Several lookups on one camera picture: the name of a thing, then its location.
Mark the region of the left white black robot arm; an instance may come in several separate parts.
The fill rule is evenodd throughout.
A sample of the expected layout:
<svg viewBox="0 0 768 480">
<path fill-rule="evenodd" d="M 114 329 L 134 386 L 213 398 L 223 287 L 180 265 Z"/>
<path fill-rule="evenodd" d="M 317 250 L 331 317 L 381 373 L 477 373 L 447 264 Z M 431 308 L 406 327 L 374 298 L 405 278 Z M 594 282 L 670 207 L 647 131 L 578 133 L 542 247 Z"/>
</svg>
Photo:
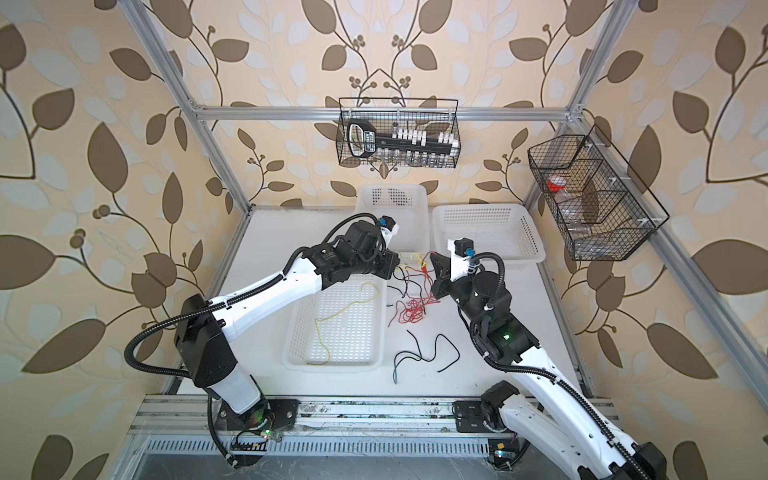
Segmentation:
<svg viewBox="0 0 768 480">
<path fill-rule="evenodd" d="M 239 364 L 232 342 L 273 313 L 354 275 L 391 279 L 399 256 L 389 245 L 398 229 L 390 216 L 353 214 L 319 244 L 297 248 L 273 275 L 210 300 L 194 296 L 192 310 L 149 326 L 131 339 L 124 360 L 140 372 L 192 380 L 207 393 L 209 402 L 220 400 L 244 430 L 270 429 L 275 416 L 269 402 L 255 378 Z M 175 330 L 174 344 L 183 366 L 159 367 L 139 360 L 138 346 L 169 327 Z"/>
</svg>

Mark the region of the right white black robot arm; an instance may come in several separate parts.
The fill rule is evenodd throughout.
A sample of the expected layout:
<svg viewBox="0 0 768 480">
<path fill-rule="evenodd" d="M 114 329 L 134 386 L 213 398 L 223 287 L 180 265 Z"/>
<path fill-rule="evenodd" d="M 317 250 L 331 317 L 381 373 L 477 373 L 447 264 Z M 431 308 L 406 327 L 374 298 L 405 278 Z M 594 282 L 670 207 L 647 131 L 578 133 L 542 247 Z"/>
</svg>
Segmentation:
<svg viewBox="0 0 768 480">
<path fill-rule="evenodd" d="M 488 429 L 521 435 L 571 479 L 666 478 L 664 454 L 601 413 L 513 315 L 499 255 L 466 248 L 430 261 L 433 296 L 453 301 L 481 360 L 508 376 L 481 397 Z"/>
</svg>

